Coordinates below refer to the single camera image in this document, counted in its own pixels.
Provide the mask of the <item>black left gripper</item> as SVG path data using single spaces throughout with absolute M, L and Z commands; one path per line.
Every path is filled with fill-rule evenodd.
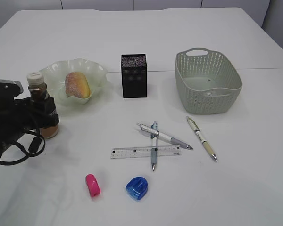
M 38 136 L 38 126 L 40 128 L 55 127 L 59 124 L 59 115 L 56 111 L 54 98 L 46 97 L 26 97 L 24 99 L 8 100 L 2 102 L 3 109 L 0 109 L 0 165 L 12 166 L 20 164 L 38 151 L 26 150 L 22 144 L 18 143 L 24 134 Z M 24 157 L 16 161 L 2 161 L 3 153 L 12 145 L 18 147 Z

